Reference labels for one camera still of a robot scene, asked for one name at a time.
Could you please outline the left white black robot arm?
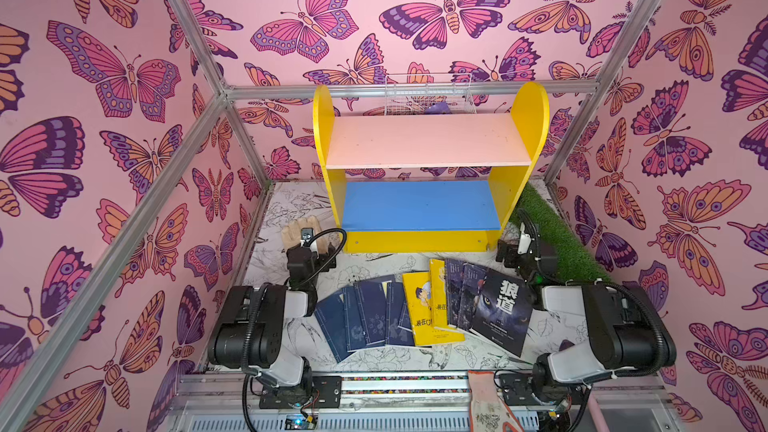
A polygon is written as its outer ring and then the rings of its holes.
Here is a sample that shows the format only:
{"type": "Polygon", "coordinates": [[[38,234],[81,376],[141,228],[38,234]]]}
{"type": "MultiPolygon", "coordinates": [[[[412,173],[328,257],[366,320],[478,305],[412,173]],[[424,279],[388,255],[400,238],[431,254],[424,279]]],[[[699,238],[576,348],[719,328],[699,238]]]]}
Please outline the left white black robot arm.
{"type": "Polygon", "coordinates": [[[284,404],[308,403],[315,395],[312,369],[306,358],[283,345],[285,321],[313,315],[318,276],[335,265],[346,240],[340,228],[317,233],[305,228],[299,243],[286,250],[285,283],[233,286],[213,327],[208,362],[241,371],[246,391],[257,381],[284,404]]]}

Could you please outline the purple old man book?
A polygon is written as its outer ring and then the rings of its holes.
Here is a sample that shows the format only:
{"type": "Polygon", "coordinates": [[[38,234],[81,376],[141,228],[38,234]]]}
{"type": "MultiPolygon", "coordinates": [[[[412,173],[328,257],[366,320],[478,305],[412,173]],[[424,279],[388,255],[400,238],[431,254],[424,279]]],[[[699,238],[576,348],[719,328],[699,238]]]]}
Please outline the purple old man book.
{"type": "Polygon", "coordinates": [[[461,293],[463,286],[464,263],[457,259],[445,260],[445,285],[448,312],[448,325],[459,326],[461,293]]]}
{"type": "Polygon", "coordinates": [[[473,263],[463,264],[458,313],[458,328],[462,331],[469,331],[472,327],[479,294],[488,271],[486,266],[473,263]]]}

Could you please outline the black wolf cover book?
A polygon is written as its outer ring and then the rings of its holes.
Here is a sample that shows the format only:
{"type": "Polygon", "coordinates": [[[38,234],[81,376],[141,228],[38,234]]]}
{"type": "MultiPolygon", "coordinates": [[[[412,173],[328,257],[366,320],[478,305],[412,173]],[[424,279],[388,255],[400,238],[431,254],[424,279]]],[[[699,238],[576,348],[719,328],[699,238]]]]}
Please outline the black wolf cover book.
{"type": "Polygon", "coordinates": [[[476,297],[470,331],[512,355],[520,356],[532,312],[532,294],[524,280],[488,270],[476,297]]]}

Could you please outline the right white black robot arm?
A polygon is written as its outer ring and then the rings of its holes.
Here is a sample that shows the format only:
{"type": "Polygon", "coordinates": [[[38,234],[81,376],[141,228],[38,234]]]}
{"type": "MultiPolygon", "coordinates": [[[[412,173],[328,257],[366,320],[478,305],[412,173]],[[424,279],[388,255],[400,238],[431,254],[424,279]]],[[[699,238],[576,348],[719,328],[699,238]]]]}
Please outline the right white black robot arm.
{"type": "Polygon", "coordinates": [[[584,342],[533,362],[527,381],[537,401],[553,403],[596,382],[651,376],[675,364],[674,340],[641,287],[557,281],[557,255],[532,223],[520,225],[518,245],[507,250],[524,279],[522,297],[534,309],[581,317],[587,329],[584,342]]]}

